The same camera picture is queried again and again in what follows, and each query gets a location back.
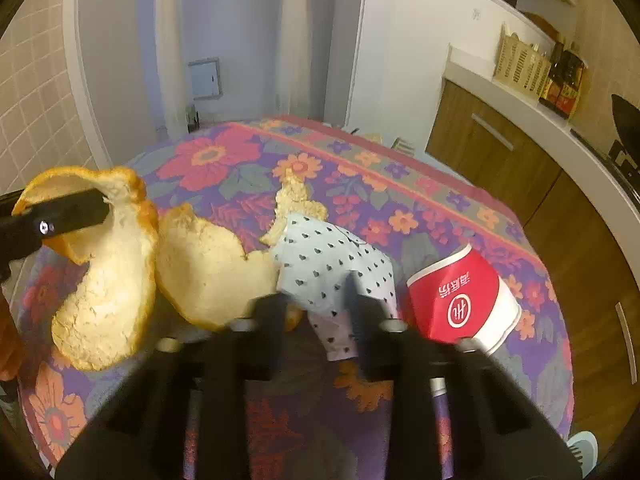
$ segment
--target backsplash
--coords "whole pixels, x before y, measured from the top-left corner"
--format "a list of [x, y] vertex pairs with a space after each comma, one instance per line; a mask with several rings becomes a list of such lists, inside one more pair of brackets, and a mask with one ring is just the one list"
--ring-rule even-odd
[[[0, 194], [66, 165], [95, 168], [66, 73], [62, 0], [25, 0], [0, 38]], [[7, 300], [27, 270], [12, 264]]]
[[607, 153], [618, 138], [611, 94], [640, 107], [640, 44], [613, 0], [578, 0], [575, 41], [588, 70], [572, 123]]

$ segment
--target plastic basket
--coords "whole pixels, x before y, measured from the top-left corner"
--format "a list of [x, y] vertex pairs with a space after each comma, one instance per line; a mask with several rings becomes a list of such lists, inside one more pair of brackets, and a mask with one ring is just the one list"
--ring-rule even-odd
[[502, 35], [494, 79], [532, 99], [542, 94], [551, 63], [516, 34]]

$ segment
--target purple tablecloth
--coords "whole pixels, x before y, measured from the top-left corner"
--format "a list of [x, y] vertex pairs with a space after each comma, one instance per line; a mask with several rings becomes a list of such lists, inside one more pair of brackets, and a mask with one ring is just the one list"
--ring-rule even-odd
[[[292, 168], [313, 200], [328, 207], [329, 222], [392, 258], [399, 292], [407, 276], [470, 242], [523, 308], [494, 357], [567, 436], [574, 396], [562, 314], [514, 215], [483, 190], [364, 139], [293, 118], [217, 126], [160, 144], [130, 165], [161, 213], [190, 202], [198, 215], [235, 231], [247, 251], [261, 248], [258, 238], [273, 221], [280, 178]], [[52, 466], [141, 358], [82, 373], [56, 351], [50, 318], [83, 272], [43, 249], [21, 304], [19, 328], [29, 349], [20, 372], [22, 408]], [[366, 383], [354, 361], [328, 362], [303, 322], [286, 336], [285, 365], [276, 379], [248, 387], [254, 480], [310, 478], [310, 472], [313, 478], [383, 478], [391, 398], [391, 384]], [[436, 407], [450, 476], [446, 397], [437, 397]], [[193, 434], [187, 448], [190, 476]]]

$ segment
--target hi logo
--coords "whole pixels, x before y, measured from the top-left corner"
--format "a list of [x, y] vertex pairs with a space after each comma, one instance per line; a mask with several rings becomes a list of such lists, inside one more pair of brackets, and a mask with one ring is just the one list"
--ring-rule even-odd
[[449, 303], [449, 311], [447, 313], [449, 324], [453, 328], [461, 328], [469, 321], [469, 316], [471, 316], [471, 300], [466, 294], [457, 295]]

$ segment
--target white countertop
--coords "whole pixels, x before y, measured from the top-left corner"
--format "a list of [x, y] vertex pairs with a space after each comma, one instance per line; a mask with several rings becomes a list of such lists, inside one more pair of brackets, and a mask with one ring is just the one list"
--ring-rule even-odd
[[504, 115], [558, 163], [602, 216], [640, 286], [640, 213], [624, 189], [602, 163], [572, 136], [571, 126], [538, 102], [492, 81], [492, 73], [491, 62], [454, 48], [444, 78]]

